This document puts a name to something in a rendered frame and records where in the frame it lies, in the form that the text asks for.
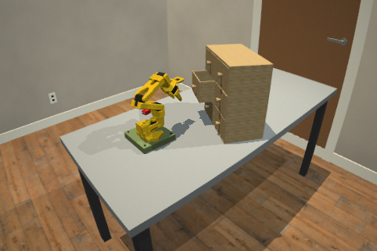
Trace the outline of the wooden chest of drawers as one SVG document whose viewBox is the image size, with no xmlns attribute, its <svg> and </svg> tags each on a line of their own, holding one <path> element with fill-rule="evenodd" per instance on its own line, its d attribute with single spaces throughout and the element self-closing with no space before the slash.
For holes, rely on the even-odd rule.
<svg viewBox="0 0 377 251">
<path fill-rule="evenodd" d="M 273 63 L 242 44 L 206 45 L 229 67 L 224 144 L 261 139 L 267 116 Z"/>
</svg>

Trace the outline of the wooden drawer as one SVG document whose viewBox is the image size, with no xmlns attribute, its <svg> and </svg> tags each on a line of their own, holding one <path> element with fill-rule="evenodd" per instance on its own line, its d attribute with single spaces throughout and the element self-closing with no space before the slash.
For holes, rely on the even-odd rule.
<svg viewBox="0 0 377 251">
<path fill-rule="evenodd" d="M 205 102 L 205 110 L 211 120 L 214 122 L 214 102 Z"/>
<path fill-rule="evenodd" d="M 217 58 L 216 81 L 227 92 L 227 94 L 228 94 L 228 75 L 229 75 L 229 67 L 227 67 L 219 58 Z"/>
<path fill-rule="evenodd" d="M 192 72 L 192 91 L 199 103 L 214 102 L 214 90 L 215 80 L 207 70 Z"/>
<path fill-rule="evenodd" d="M 217 128 L 217 131 L 224 141 L 225 119 L 216 106 L 214 111 L 214 126 Z"/>
<path fill-rule="evenodd" d="M 208 48 L 206 48 L 206 68 L 215 78 L 216 56 Z"/>
<path fill-rule="evenodd" d="M 220 87 L 220 85 L 216 82 L 216 89 L 215 89 L 215 104 L 217 108 L 221 111 L 221 114 L 226 119 L 226 109 L 227 109 L 227 98 L 228 96 Z"/>
</svg>

